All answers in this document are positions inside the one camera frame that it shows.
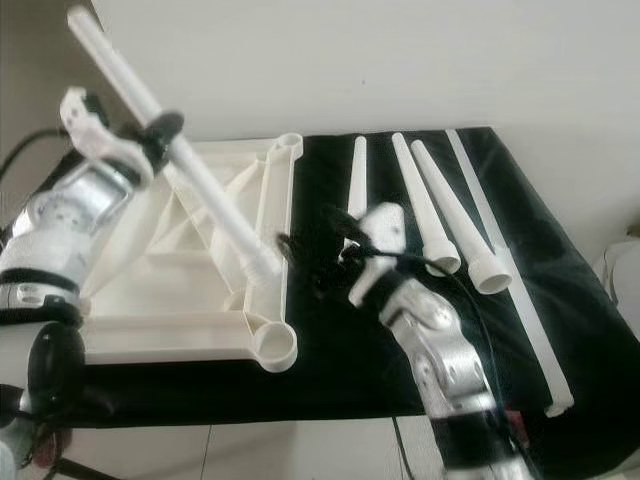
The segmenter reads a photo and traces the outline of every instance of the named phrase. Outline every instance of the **white plastic tube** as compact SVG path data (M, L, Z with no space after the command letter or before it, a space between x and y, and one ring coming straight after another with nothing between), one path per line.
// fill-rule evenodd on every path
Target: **white plastic tube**
M438 218L438 212L429 197L429 192L420 179L420 172L416 168L407 142L401 133L394 133L391 140L422 237L424 245L422 253L427 259L437 263L447 272L454 273L460 268L460 255L456 246L447 238L440 218ZM432 275L442 276L442 273L430 266L427 266L427 270Z
M416 140L411 149L469 264L469 278L476 290L484 295L501 292L511 283L511 274L487 246L424 144Z
M155 120L162 113L160 104L127 61L113 48L89 12L83 7L74 7L69 10L67 21L71 31L140 124L145 126ZM229 243L241 257L249 281L261 283L279 275L281 262L260 241L254 229L227 198L223 187L184 135L178 135L171 143L169 156L191 182L213 220L229 237Z
M359 219L367 212L367 139L356 138L351 166L347 212Z

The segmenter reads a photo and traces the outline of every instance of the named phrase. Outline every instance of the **black cable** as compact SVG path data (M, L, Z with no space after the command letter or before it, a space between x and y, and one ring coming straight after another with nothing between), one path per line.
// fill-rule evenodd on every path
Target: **black cable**
M16 161L18 155L22 153L22 151L31 145L33 142L37 140L41 140L47 137L58 137L58 138L69 138L69 133L62 127L59 128L44 128L42 130L36 130L35 132L27 135L22 140L18 142L18 144L13 147L13 149L7 154L0 165L0 183L4 178L7 170L11 167L11 165Z
M398 443L398 448L400 449L400 456L402 457L404 469L407 471L409 480L415 480L416 477L413 476L411 467L409 467L409 460L407 459L407 452L404 449L404 442L402 441L402 434L400 433L400 427L398 426L398 419L396 417L391 417L391 421L393 422L393 431L396 433L396 442Z

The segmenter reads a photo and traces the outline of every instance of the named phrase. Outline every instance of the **floor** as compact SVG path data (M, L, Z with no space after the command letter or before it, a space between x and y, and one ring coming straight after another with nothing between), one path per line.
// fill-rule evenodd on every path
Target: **floor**
M69 32L66 10L89 0L0 0L0 158L34 130L60 125L70 86L98 94L113 125L131 119L126 107ZM68 150L43 140L20 156L2 183L0 225L7 223Z
M399 425L415 477L439 478L427 419ZM76 430L65 456L135 480L408 478L390 419ZM20 480L44 473L31 466Z

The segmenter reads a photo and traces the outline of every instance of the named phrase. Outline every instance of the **white plastic component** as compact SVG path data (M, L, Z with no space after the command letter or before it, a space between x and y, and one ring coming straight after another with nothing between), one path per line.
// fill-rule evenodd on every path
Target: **white plastic component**
M96 62L109 83L118 92L143 126L162 113L162 108L147 86L108 39L83 7L68 14L69 28ZM281 274L280 260L258 238L247 220L238 212L215 176L184 135L178 135L169 148L173 164L180 169L206 206L214 221L224 229L231 247L241 257L243 271L252 283L273 281Z
M257 237L288 233L293 164L302 137L196 144ZM169 168L136 197L105 239L82 296L87 362L254 359L279 372L297 356L284 323L287 271L253 284L230 240L203 211L189 182Z
M404 212L396 203L382 203L360 222L362 231L378 250L403 253L406 249ZM395 268L393 257L372 257L349 292L349 301L355 307L362 305L364 296L382 275Z
M640 340L640 239L609 245L594 265L602 286Z
M86 94L84 88L69 88L60 103L60 118L73 146L90 162L117 158L140 175L140 188L147 188L153 181L153 167L142 147L111 133L97 114L87 110Z
M424 144L416 140L411 149L469 264L469 278L476 290L491 295L506 289L511 283L511 274L487 246Z
M367 139L356 138L351 166L347 213L360 218L367 212Z
M447 272L454 273L460 268L460 255L456 246L447 238L440 218L438 218L438 212L429 197L427 188L420 179L420 172L413 162L407 142L401 133L394 133L391 140L422 237L424 245L422 253L427 259L437 263ZM438 270L428 265L427 270L437 277L443 276Z

